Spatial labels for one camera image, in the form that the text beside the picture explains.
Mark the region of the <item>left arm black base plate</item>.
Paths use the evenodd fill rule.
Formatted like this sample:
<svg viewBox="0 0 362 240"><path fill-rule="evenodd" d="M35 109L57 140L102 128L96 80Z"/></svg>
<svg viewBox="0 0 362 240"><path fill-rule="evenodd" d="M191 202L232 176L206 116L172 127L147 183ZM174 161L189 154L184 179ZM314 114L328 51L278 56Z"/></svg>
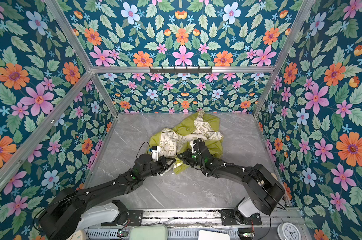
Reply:
<svg viewBox="0 0 362 240"><path fill-rule="evenodd" d="M143 210L128 210L119 213L117 218L110 223L101 223L103 227L138 227L143 220Z"/></svg>

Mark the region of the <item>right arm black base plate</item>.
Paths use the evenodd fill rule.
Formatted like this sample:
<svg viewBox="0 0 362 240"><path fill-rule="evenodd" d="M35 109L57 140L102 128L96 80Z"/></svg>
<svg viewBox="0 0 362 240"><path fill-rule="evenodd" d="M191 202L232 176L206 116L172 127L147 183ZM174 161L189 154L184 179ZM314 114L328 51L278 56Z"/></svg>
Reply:
<svg viewBox="0 0 362 240"><path fill-rule="evenodd" d="M223 226L261 226L262 220L259 213L253 214L250 217L244 217L240 212L221 209L218 210L221 214Z"/></svg>

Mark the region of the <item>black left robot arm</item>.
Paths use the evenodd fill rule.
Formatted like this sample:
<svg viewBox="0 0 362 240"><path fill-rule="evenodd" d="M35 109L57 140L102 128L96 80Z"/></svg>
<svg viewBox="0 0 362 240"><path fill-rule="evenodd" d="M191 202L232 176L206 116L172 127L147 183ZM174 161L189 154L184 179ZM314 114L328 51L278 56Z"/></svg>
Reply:
<svg viewBox="0 0 362 240"><path fill-rule="evenodd" d="M165 173L175 161L161 156L155 162L150 154L142 154L131 169L109 182L82 190L66 188L42 211L38 223L49 240L65 240L98 224L124 226L130 219L128 209L116 197L135 191L148 177Z"/></svg>

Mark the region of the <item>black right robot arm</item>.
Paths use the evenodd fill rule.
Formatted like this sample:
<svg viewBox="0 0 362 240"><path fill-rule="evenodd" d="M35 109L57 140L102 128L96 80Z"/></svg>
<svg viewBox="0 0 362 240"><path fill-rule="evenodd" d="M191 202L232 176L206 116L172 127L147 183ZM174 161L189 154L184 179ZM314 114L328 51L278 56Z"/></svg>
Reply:
<svg viewBox="0 0 362 240"><path fill-rule="evenodd" d="M227 179L241 184L248 197L242 199L229 215L244 225L255 214L271 215L285 195L283 185L264 165L243 167L215 157L201 139L191 142L191 148L177 155L184 164L201 171L206 177Z"/></svg>

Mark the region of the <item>green jacket with printed lining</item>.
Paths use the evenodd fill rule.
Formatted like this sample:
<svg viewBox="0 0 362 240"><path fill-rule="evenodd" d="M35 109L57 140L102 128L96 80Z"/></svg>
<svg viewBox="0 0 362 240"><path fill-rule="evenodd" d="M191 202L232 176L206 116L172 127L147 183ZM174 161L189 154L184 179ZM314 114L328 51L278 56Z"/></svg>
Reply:
<svg viewBox="0 0 362 240"><path fill-rule="evenodd" d="M150 148L158 147L157 156L175 159L166 172L173 170L175 174L181 173L188 168L177 155L192 150L192 143L201 139L208 148L209 153L220 158L223 154L224 136L219 132L220 118L204 111L199 111L182 120L172 129L164 128L161 132L153 135L149 141Z"/></svg>

